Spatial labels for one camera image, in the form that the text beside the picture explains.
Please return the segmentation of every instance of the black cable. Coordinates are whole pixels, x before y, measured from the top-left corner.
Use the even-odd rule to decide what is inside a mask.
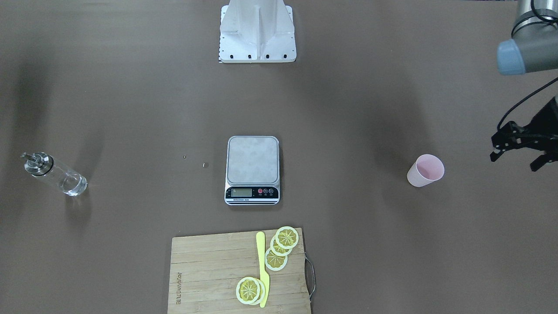
[[[549,23],[549,24],[554,24],[554,23],[558,23],[558,18],[546,18],[543,17],[542,15],[540,15],[537,10],[535,9],[535,0],[531,0],[531,10],[533,11],[533,13],[535,14],[536,17],[538,17],[539,20]]]
[[[531,94],[527,95],[527,97],[525,97],[524,99],[520,100],[518,103],[514,104],[513,107],[511,107],[502,117],[502,119],[500,120],[500,122],[498,123],[498,126],[496,127],[496,129],[498,130],[498,132],[500,132],[500,129],[502,128],[502,122],[504,122],[504,120],[506,119],[506,117],[517,107],[519,107],[519,105],[521,105],[523,102],[525,102],[527,99],[531,98],[533,95],[535,95],[536,93],[542,91],[543,89],[547,88],[548,86],[554,84],[556,81],[558,81],[558,78],[553,79],[552,81],[546,83],[545,85],[543,85],[542,87],[540,87],[539,89],[537,89],[536,91],[532,92]]]

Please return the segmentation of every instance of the knife blade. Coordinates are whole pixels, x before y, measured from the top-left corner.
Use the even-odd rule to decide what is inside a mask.
[[[259,304],[259,307],[264,307],[266,306],[267,297],[270,293],[270,275],[266,272],[266,266],[263,262],[263,259],[266,255],[266,234],[262,231],[256,233],[256,246],[258,247],[259,279],[266,287],[266,295],[263,297],[263,300]]]

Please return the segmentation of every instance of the scale display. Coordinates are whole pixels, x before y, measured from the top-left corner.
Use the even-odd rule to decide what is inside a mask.
[[[279,141],[273,136],[233,136],[227,147],[225,203],[274,205],[280,199]]]

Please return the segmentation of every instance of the table surface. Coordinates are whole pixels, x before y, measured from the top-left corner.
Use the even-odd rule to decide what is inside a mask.
[[[166,313],[173,237],[283,225],[304,228],[314,313],[556,312],[558,165],[489,160],[555,75],[498,74],[516,3],[287,1],[288,64],[218,63],[225,4],[0,3],[1,313]],[[233,135],[279,139],[278,205],[224,203]],[[86,192],[33,179],[24,151]],[[415,188],[425,153],[446,174]]]

